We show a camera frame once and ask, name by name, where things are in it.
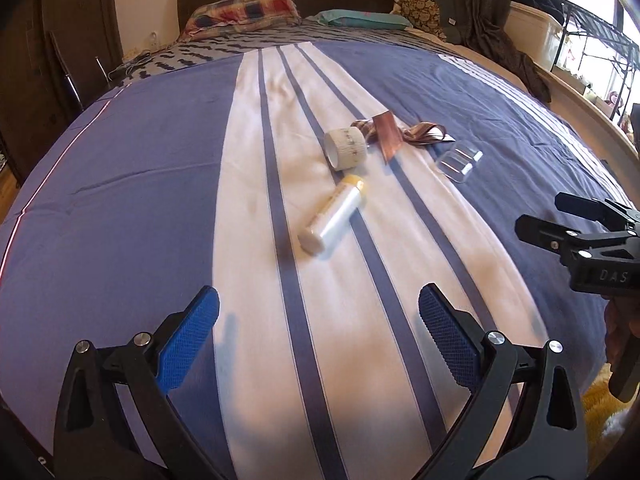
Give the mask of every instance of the patterned bag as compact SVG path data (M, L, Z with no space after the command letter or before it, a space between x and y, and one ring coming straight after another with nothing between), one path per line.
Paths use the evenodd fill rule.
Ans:
M394 12L408 19L415 28L448 43L460 43L455 27L454 0L394 0Z
M222 0L197 9L178 41L205 40L300 23L302 19L293 0Z

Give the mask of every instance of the wooden floor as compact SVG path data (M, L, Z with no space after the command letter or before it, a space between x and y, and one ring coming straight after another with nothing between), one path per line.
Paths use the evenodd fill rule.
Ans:
M0 222L4 221L20 188L8 164L0 171Z

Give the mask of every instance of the bottle cap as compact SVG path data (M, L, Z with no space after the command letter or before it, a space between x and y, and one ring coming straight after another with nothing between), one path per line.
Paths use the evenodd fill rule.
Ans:
M341 182L344 182L346 184L351 184L352 186L355 186L356 188L358 188L358 191L361 192L364 195L365 190L366 190L366 185L364 183L364 180L362 180L356 174L351 174L350 173L348 175L345 175L344 178L341 180Z
M334 170L348 170L367 158L367 143L355 126L340 128L324 134L324 152Z

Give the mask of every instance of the electrical outlet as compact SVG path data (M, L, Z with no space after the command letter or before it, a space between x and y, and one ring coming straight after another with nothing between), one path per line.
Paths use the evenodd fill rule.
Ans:
M156 31L152 31L149 34L149 50L151 52L155 52L160 49L160 40L158 40L158 33Z

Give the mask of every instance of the storage box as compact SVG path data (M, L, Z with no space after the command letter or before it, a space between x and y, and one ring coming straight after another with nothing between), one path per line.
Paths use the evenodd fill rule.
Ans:
M551 70L562 38L562 25L546 12L511 2L504 31L518 50L529 54L545 70Z
M587 85L581 81L581 79L577 78L568 70L564 68L560 68L558 65L551 69L551 73L557 75L562 81L567 83L571 88L578 92L580 95L584 95L584 92L587 88Z

